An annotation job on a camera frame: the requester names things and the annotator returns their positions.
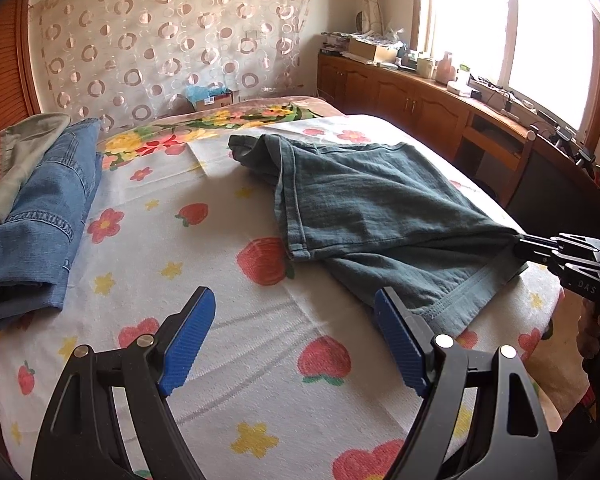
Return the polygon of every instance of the blue gripper pad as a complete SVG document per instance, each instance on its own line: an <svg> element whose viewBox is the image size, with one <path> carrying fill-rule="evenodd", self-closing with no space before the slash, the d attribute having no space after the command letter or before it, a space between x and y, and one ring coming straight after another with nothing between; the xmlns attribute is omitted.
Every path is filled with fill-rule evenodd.
<svg viewBox="0 0 600 480"><path fill-rule="evenodd" d="M382 331L384 340L394 356L395 363L402 375L404 384L413 388L419 397L424 397L429 391L430 383L425 373L424 356L411 338L407 327L393 303L384 291L376 292L376 321Z"/></svg>
<svg viewBox="0 0 600 480"><path fill-rule="evenodd" d="M164 353L164 368L158 390L165 397L184 384L215 316L216 297L207 289L198 298Z"/></svg>

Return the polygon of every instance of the window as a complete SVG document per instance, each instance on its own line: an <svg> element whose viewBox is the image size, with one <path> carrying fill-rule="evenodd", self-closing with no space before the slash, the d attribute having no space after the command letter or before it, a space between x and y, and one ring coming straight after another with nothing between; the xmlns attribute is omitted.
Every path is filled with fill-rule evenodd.
<svg viewBox="0 0 600 480"><path fill-rule="evenodd" d="M419 50L450 51L454 65L581 127L594 65L587 0L427 0L421 12Z"/></svg>

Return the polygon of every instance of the blue denim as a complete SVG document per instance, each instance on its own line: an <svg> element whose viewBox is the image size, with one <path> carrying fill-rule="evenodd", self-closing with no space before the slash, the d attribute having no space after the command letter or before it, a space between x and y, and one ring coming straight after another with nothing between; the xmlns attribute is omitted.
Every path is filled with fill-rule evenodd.
<svg viewBox="0 0 600 480"><path fill-rule="evenodd" d="M0 224L0 330L32 310L62 309L102 175L99 129L98 119L65 129Z"/></svg>
<svg viewBox="0 0 600 480"><path fill-rule="evenodd" d="M526 266L520 235L460 193L414 146L231 136L234 159L276 186L296 262L321 260L360 300L392 286L436 333L458 336Z"/></svg>

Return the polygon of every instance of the bed sheet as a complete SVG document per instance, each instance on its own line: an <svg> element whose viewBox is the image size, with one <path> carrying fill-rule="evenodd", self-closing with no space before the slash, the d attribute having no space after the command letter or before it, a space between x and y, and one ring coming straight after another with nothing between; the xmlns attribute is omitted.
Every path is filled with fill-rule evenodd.
<svg viewBox="0 0 600 480"><path fill-rule="evenodd" d="M495 220L515 222L449 163L368 116L253 128L315 142L410 142ZM380 479L420 400L401 381L370 310L317 263L285 258L272 189L232 160L227 135L133 158L103 174L61 314L40 312L0 339L0 420L28 479L38 428L61 370L80 343L96 351L154 332L199 285L217 315L169 404L209 480ZM535 264L458 338L493 351L535 348L561 292ZM452 449L466 439L465 395ZM134 469L146 476L124 394L116 408Z"/></svg>

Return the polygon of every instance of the cardboard box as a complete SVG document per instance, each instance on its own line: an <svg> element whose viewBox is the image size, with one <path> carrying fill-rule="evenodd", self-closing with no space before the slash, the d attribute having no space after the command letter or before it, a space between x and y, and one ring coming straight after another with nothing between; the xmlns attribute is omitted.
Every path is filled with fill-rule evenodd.
<svg viewBox="0 0 600 480"><path fill-rule="evenodd" d="M387 61L389 63L395 62L395 57L398 55L397 48L387 48L385 46L365 43L365 41L355 38L351 38L351 41L349 41L349 52L356 56L370 59L371 61Z"/></svg>
<svg viewBox="0 0 600 480"><path fill-rule="evenodd" d="M210 97L209 99L202 99L196 101L193 105L195 111L203 112L204 110L212 110L213 108L223 108L228 105L234 104L238 100L238 91L231 91L227 94L217 95Z"/></svg>

